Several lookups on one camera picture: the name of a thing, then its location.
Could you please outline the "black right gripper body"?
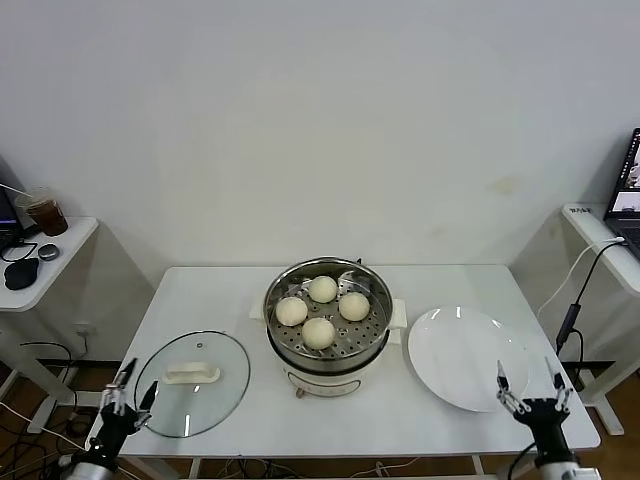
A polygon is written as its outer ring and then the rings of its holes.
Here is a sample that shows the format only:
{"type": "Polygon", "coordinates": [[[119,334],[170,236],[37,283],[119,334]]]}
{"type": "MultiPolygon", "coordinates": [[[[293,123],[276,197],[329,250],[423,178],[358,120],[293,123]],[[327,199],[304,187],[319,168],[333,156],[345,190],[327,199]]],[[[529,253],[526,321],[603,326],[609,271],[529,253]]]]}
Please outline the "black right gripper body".
{"type": "Polygon", "coordinates": [[[570,458],[571,451],[562,430],[562,424],[569,417],[568,407],[557,406],[554,398],[529,398],[523,403],[525,408],[519,414],[519,422],[530,429],[538,456],[570,458]]]}

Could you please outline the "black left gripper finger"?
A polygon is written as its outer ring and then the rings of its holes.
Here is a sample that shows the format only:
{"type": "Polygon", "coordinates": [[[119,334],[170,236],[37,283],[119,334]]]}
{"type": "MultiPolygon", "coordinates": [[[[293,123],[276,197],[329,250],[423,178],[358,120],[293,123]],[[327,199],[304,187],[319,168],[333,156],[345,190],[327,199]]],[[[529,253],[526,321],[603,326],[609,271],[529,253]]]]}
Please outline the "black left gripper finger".
{"type": "Polygon", "coordinates": [[[133,358],[122,367],[114,380],[103,390],[103,408],[111,407],[114,413],[124,413],[126,406],[126,386],[135,370],[137,359],[133,358]]]}
{"type": "Polygon", "coordinates": [[[151,408],[155,402],[157,390],[158,381],[155,380],[151,383],[151,385],[145,392],[140,405],[136,409],[136,421],[134,422],[135,427],[144,426],[152,417],[151,408]]]}

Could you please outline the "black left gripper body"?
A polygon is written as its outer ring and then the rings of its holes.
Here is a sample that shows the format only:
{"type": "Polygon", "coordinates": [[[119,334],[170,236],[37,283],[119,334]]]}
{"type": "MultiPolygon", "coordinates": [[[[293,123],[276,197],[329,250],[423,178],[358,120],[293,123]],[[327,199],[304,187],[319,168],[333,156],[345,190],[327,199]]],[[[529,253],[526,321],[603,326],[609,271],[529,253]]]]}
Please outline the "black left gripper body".
{"type": "Polygon", "coordinates": [[[103,424],[96,436],[94,451],[106,458],[116,458],[128,436],[137,431],[138,413],[124,405],[118,413],[115,405],[107,405],[100,412],[103,424]]]}

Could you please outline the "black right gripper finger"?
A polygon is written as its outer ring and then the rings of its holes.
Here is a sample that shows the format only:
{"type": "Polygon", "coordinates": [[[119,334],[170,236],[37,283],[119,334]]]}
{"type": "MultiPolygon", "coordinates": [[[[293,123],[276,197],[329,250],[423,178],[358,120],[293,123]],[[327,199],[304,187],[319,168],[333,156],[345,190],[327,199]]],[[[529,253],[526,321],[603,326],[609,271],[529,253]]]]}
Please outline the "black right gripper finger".
{"type": "Polygon", "coordinates": [[[500,360],[497,361],[496,381],[498,386],[496,397],[501,405],[511,415],[516,413],[524,414],[526,412],[526,405],[511,391],[504,367],[500,360]]]}
{"type": "Polygon", "coordinates": [[[554,367],[548,357],[545,358],[545,363],[555,389],[555,396],[544,400],[544,411],[546,413],[568,413],[573,387],[566,384],[561,371],[554,367]]]}

